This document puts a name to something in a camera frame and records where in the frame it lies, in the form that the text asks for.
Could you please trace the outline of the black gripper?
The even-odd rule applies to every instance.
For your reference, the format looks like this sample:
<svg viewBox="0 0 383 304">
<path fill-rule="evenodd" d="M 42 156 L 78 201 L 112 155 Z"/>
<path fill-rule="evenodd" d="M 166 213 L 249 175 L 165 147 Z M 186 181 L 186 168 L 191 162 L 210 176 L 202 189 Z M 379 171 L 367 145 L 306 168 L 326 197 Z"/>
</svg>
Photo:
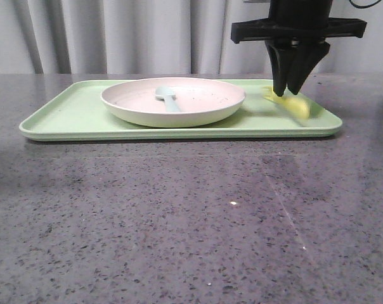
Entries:
<svg viewBox="0 0 383 304">
<path fill-rule="evenodd" d="M 271 1 L 267 18 L 236 22 L 231 26 L 231 40 L 266 41 L 273 92 L 281 97 L 286 89 L 297 95 L 315 66 L 328 54 L 330 44 L 317 40 L 330 37 L 362 38 L 367 26 L 356 18 L 330 16 L 332 1 Z M 273 39 L 312 39 L 298 47 L 278 44 Z"/>
</svg>

